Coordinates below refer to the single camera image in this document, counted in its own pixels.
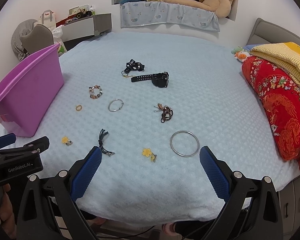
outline purple plastic bin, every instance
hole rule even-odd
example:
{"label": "purple plastic bin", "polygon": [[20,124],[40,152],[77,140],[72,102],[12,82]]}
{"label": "purple plastic bin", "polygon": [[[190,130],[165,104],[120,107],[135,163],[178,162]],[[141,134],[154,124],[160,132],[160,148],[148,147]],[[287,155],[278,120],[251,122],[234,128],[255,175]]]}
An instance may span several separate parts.
{"label": "purple plastic bin", "polygon": [[32,137],[64,80],[54,44],[21,61],[0,82],[0,123],[9,133]]}

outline blue gripper pad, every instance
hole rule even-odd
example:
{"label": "blue gripper pad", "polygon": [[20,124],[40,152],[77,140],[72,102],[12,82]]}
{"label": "blue gripper pad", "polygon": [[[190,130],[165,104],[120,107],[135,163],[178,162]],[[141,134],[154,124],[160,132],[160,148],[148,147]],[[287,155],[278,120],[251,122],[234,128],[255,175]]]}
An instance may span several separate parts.
{"label": "blue gripper pad", "polygon": [[97,147],[72,180],[70,196],[73,202],[76,202],[78,198],[83,197],[94,174],[99,168],[101,160],[102,153],[100,148]]}
{"label": "blue gripper pad", "polygon": [[229,181],[219,168],[216,161],[218,160],[207,146],[201,148],[200,163],[206,172],[218,198],[223,199],[227,203],[230,198]]}
{"label": "blue gripper pad", "polygon": [[0,136],[0,149],[16,142],[16,135],[9,133],[7,135]]}

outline green plush toy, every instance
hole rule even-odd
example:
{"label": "green plush toy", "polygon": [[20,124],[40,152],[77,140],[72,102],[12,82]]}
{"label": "green plush toy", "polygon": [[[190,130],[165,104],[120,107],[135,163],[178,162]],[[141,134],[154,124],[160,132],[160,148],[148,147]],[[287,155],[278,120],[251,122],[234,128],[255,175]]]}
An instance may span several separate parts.
{"label": "green plush toy", "polygon": [[231,53],[234,55],[234,54],[236,54],[237,52],[242,51],[242,50],[243,50],[243,48],[241,48],[241,47],[236,47],[236,48],[234,48],[233,50],[231,50]]}

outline bag handle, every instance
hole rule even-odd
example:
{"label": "bag handle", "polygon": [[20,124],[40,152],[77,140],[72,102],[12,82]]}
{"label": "bag handle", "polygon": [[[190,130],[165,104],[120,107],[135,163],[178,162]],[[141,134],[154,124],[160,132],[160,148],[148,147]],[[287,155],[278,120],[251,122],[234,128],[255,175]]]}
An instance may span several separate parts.
{"label": "bag handle", "polygon": [[52,22],[52,11],[51,10],[46,10],[46,11],[44,11],[43,13],[42,13],[42,19],[41,19],[41,22],[42,22],[42,25],[44,25],[44,14],[46,13],[46,12],[49,12],[50,13],[50,21]]}

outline white wall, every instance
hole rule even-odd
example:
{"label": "white wall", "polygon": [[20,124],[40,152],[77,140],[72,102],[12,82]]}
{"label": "white wall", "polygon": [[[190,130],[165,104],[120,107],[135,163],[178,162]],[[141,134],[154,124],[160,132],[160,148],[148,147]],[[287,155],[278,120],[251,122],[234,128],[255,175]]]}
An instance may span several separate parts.
{"label": "white wall", "polygon": [[260,17],[280,25],[300,36],[300,10],[293,0],[238,0],[236,20],[220,19],[220,33],[203,32],[179,25],[152,25],[133,29],[120,29],[120,7],[112,0],[9,0],[0,12],[0,80],[18,63],[10,41],[24,20],[38,18],[53,10],[57,21],[68,16],[69,8],[90,4],[98,13],[112,13],[113,31],[141,31],[194,36],[214,41],[230,48],[245,45],[255,20]]}

